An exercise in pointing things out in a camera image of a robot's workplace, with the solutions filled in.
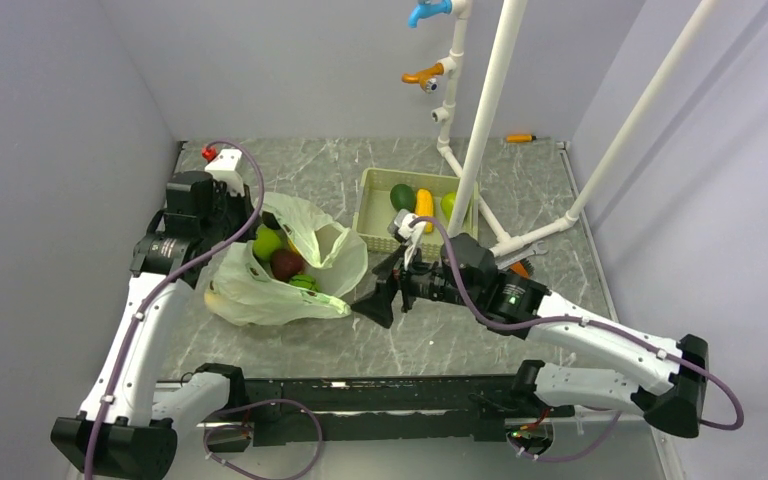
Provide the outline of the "green fake watermelon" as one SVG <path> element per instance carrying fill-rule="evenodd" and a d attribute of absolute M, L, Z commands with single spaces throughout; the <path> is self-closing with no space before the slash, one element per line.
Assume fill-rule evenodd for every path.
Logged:
<path fill-rule="evenodd" d="M 320 292 L 317 280 L 311 275 L 296 274 L 288 280 L 288 284 L 312 292 Z"/>

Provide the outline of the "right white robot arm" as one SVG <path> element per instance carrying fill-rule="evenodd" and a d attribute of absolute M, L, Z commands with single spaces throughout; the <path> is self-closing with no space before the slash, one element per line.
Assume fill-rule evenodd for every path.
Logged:
<path fill-rule="evenodd" d="M 682 438 L 695 438 L 706 379 L 699 374 L 708 360 L 708 344 L 686 335 L 671 340 L 622 327 L 572 303 L 545 285 L 500 270 L 492 253 L 467 234 L 447 251 L 425 262 L 405 261 L 399 247 L 376 265 L 373 289 L 354 301 L 352 311 L 384 328 L 394 321 L 396 297 L 403 311 L 417 299 L 463 306 L 494 321 L 494 333 L 540 340 L 597 357 L 603 369 L 561 367 L 525 360 L 517 370 L 506 410 L 534 415 L 550 408 L 580 405 L 641 416 L 650 426 Z"/>

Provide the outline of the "dark red fake apple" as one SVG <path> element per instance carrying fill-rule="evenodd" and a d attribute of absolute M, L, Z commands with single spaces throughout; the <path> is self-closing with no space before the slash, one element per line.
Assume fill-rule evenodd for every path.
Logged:
<path fill-rule="evenodd" d="M 274 279 L 282 282 L 305 271 L 306 264 L 303 257 L 291 250 L 277 250 L 270 259 L 270 269 Z"/>

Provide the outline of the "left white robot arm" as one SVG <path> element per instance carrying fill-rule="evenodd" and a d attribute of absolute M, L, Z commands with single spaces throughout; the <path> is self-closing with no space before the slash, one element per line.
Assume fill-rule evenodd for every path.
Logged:
<path fill-rule="evenodd" d="M 262 200 L 230 171 L 186 171 L 166 186 L 133 249 L 128 296 L 103 368 L 77 414 L 59 417 L 53 445 L 85 478 L 162 479 L 181 437 L 213 413 L 239 417 L 249 400 L 241 368 L 205 364 L 156 403 L 172 326 L 202 268 L 235 242 L 254 238 Z"/>

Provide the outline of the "light green plastic bag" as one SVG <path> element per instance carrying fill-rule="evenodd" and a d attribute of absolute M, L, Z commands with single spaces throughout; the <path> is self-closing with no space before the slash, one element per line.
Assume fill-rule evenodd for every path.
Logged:
<path fill-rule="evenodd" d="M 284 325 L 351 313 L 343 297 L 368 268 L 359 234 L 308 200 L 268 193 L 253 241 L 227 249 L 208 283 L 210 312 L 234 325 Z"/>

